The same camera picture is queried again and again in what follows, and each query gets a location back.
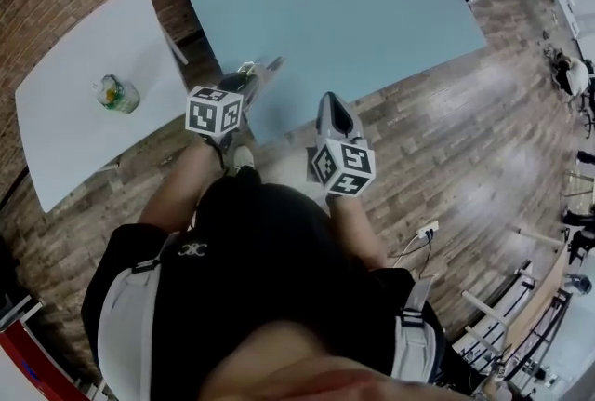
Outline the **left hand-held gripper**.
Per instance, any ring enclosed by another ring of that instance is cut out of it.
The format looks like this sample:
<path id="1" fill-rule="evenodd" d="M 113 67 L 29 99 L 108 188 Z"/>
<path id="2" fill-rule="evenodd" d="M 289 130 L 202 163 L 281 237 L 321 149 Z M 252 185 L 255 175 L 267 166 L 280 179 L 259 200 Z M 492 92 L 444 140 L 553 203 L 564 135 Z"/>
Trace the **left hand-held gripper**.
<path id="1" fill-rule="evenodd" d="M 245 126 L 259 91 L 283 63 L 284 57 L 277 57 L 267 66 L 244 63 L 238 71 L 224 74 L 212 87 L 194 87 L 187 97 L 185 128 L 227 151 L 234 134 Z"/>

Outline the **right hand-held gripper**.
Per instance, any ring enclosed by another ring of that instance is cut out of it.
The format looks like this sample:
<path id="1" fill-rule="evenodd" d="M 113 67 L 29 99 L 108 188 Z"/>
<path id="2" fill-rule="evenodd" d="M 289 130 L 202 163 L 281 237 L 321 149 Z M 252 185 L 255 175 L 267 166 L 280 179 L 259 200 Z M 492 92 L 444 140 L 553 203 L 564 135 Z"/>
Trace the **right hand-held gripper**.
<path id="1" fill-rule="evenodd" d="M 327 194 L 360 195 L 376 178 L 376 156 L 358 114 L 336 93 L 326 92 L 316 129 L 309 162 L 314 179 Z"/>

